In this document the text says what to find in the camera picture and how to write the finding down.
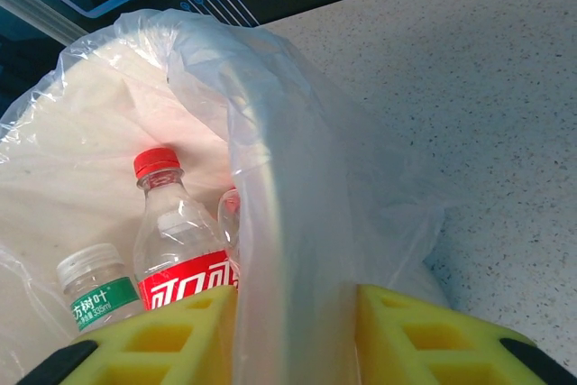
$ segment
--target bottle neck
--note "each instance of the bottle neck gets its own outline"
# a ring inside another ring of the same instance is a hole
[[[138,187],[144,191],[147,199],[163,194],[167,190],[170,191],[170,194],[185,197],[188,193],[182,185],[182,174],[181,169],[153,171],[139,179]]]

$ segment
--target yellow sponge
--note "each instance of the yellow sponge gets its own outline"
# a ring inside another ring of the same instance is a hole
[[[363,385],[543,385],[499,342],[534,345],[501,326],[376,286],[359,286]]]
[[[63,385],[225,385],[236,289],[220,286],[82,335],[98,348]]]

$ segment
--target plastic bottle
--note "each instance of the plastic bottle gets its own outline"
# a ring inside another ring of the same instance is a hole
[[[241,226],[241,197],[236,188],[226,191],[218,203],[218,228],[226,244],[228,259],[237,276],[240,275],[239,229]]]
[[[58,265],[56,272],[82,333],[142,312],[124,262],[110,243],[72,254]]]
[[[134,160],[134,171],[146,196],[134,245],[134,273],[144,307],[236,285],[216,221],[184,189],[176,153],[168,148],[143,152]]]

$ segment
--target clear plastic bag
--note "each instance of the clear plastic bag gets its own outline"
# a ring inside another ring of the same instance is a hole
[[[59,260],[108,242],[132,262],[132,159],[147,147],[177,150],[213,214],[240,193],[236,384],[355,383],[354,284],[421,262],[453,203],[289,42],[185,12],[126,14],[78,40],[0,123],[1,287],[36,324],[0,310],[14,376],[75,334]]]

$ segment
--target gray surface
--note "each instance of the gray surface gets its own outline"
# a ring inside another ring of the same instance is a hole
[[[470,204],[428,263],[453,306],[577,373],[576,0],[346,0],[269,24]]]

